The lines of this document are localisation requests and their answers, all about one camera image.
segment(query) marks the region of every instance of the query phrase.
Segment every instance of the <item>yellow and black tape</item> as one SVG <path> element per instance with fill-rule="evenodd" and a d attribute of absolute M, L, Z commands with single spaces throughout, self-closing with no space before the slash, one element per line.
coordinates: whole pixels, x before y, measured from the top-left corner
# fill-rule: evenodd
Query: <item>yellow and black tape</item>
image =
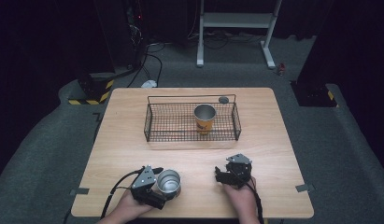
<path fill-rule="evenodd" d="M 68 99 L 69 104 L 71 105 L 101 105 L 103 104 L 106 100 L 107 97 L 109 96 L 110 89 L 113 86 L 114 80 L 110 80 L 104 89 L 104 92 L 101 94 L 100 97 L 95 98 L 95 99 Z"/>

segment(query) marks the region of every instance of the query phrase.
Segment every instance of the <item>hand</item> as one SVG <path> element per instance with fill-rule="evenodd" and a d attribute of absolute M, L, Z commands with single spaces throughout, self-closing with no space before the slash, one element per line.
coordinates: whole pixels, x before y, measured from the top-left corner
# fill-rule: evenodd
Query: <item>hand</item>
<path fill-rule="evenodd" d="M 253 183 L 255 183 L 254 177 L 250 179 L 248 184 L 254 187 Z M 235 189 L 233 186 L 223 184 L 223 189 L 238 214 L 240 224 L 260 223 L 256 214 L 255 194 L 248 186 L 244 185 L 240 189 Z"/>
<path fill-rule="evenodd" d="M 116 208 L 98 223 L 124 224 L 136 219 L 144 213 L 150 211 L 153 207 L 134 200 L 130 190 L 126 190 L 116 205 Z"/>

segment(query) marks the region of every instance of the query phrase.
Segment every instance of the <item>wire basket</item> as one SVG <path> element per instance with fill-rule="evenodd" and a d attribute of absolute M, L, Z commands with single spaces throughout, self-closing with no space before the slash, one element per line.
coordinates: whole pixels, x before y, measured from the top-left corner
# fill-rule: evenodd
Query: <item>wire basket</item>
<path fill-rule="evenodd" d="M 200 104 L 217 112 L 208 134 L 196 130 L 194 109 Z M 149 96 L 144 132 L 148 142 L 237 141 L 241 124 L 235 95 Z"/>

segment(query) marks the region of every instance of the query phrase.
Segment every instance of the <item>table top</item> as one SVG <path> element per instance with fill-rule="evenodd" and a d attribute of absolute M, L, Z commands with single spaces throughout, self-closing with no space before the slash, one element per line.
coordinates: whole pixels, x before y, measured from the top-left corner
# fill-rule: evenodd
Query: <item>table top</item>
<path fill-rule="evenodd" d="M 148 96 L 235 94 L 241 134 L 238 141 L 147 142 L 144 126 Z M 275 94 L 268 88 L 158 88 L 116 89 L 96 137 L 82 177 L 72 214 L 99 217 L 107 195 L 126 174 L 151 165 L 174 169 L 181 176 L 180 195 L 163 210 L 153 209 L 143 217 L 236 217 L 221 183 L 215 180 L 215 166 L 226 170 L 227 157 L 242 153 L 252 160 L 264 218 L 309 218 L 314 210 L 295 158 L 291 141 L 279 111 Z M 120 186 L 129 187 L 136 175 Z M 118 189 L 107 210 L 120 199 Z"/>

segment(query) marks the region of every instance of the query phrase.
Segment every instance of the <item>cable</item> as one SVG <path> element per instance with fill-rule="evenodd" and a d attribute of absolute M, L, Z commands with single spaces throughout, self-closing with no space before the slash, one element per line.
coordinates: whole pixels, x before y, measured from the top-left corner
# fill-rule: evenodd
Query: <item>cable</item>
<path fill-rule="evenodd" d="M 145 74 L 146 74 L 146 77 L 148 78 L 148 80 L 151 80 L 149 70 L 145 66 L 143 66 L 143 70 L 145 71 Z"/>
<path fill-rule="evenodd" d="M 195 22 L 197 21 L 197 12 L 198 12 L 198 3 L 197 3 L 197 0 L 195 0 L 195 14 L 194 14 L 194 21 L 193 21 L 193 23 L 192 23 L 192 29 L 191 29 L 191 31 L 190 31 L 189 34 L 188 34 L 188 39 L 189 39 L 189 37 L 191 36 L 192 31 L 194 30 Z"/>
<path fill-rule="evenodd" d="M 253 196 L 255 197 L 256 206 L 258 207 L 258 219 L 259 219 L 259 222 L 260 223 L 264 223 L 263 222 L 262 201 L 261 201 L 261 198 L 259 197 L 259 194 L 258 194 L 258 192 L 256 190 L 256 185 L 253 182 L 253 179 L 252 178 L 250 179 L 251 182 L 252 182 L 252 185 L 253 185 L 253 188 L 252 188 L 248 182 L 245 182 L 243 179 L 241 179 L 233 170 L 230 169 L 230 172 L 233 175 L 235 175 L 239 180 L 241 180 L 250 190 L 252 190 Z"/>
<path fill-rule="evenodd" d="M 141 70 L 142 70 L 142 68 L 143 68 L 143 66 L 144 66 L 144 64 L 145 64 L 146 58 L 147 58 L 147 57 L 145 56 L 145 58 L 144 58 L 144 60 L 143 60 L 143 63 L 142 63 L 141 66 L 139 67 L 138 71 L 135 73 L 135 76 L 133 77 L 133 79 L 131 80 L 131 82 L 128 84 L 127 88 L 129 88 L 129 87 L 131 86 L 131 84 L 133 84 L 135 78 L 136 78 L 136 77 L 138 76 L 138 74 L 141 72 Z"/>
<path fill-rule="evenodd" d="M 155 46 L 155 45 L 163 45 L 162 48 L 160 49 L 156 49 L 154 51 L 147 51 L 147 53 L 155 53 L 155 52 L 159 52 L 160 50 L 164 49 L 165 48 L 165 43 L 155 43 L 155 44 L 149 44 L 148 47 L 151 47 L 151 46 Z"/>
<path fill-rule="evenodd" d="M 154 55 L 146 54 L 146 56 L 153 57 L 153 58 L 157 59 L 159 61 L 159 63 L 160 63 L 159 75 L 157 76 L 157 80 L 156 80 L 156 84 L 157 84 L 156 87 L 159 87 L 160 75 L 162 74 L 162 70 L 163 70 L 163 62 L 162 62 L 162 60 L 160 60 L 158 57 L 156 57 Z"/>
<path fill-rule="evenodd" d="M 104 209 L 102 210 L 101 219 L 104 218 L 105 215 L 107 214 L 107 208 L 108 208 L 109 205 L 110 205 L 110 201 L 112 200 L 113 194 L 115 193 L 116 189 L 118 188 L 118 185 L 119 185 L 125 178 L 127 178 L 128 176 L 130 176 L 130 175 L 140 174 L 144 169 L 145 169 L 145 167 L 142 167 L 140 170 L 132 171 L 132 172 L 129 173 L 128 175 L 123 176 L 123 177 L 122 177 L 122 178 L 115 184 L 115 186 L 113 187 L 113 189 L 110 191 L 109 195 L 107 196 L 107 201 L 105 202 Z"/>
<path fill-rule="evenodd" d="M 66 224 L 67 219 L 68 219 L 68 217 L 69 217 L 69 215 L 70 215 L 71 210 L 72 210 L 72 206 L 71 206 L 71 207 L 69 208 L 69 210 L 66 212 L 65 217 L 64 217 L 64 220 L 63 220 L 63 224 Z"/>

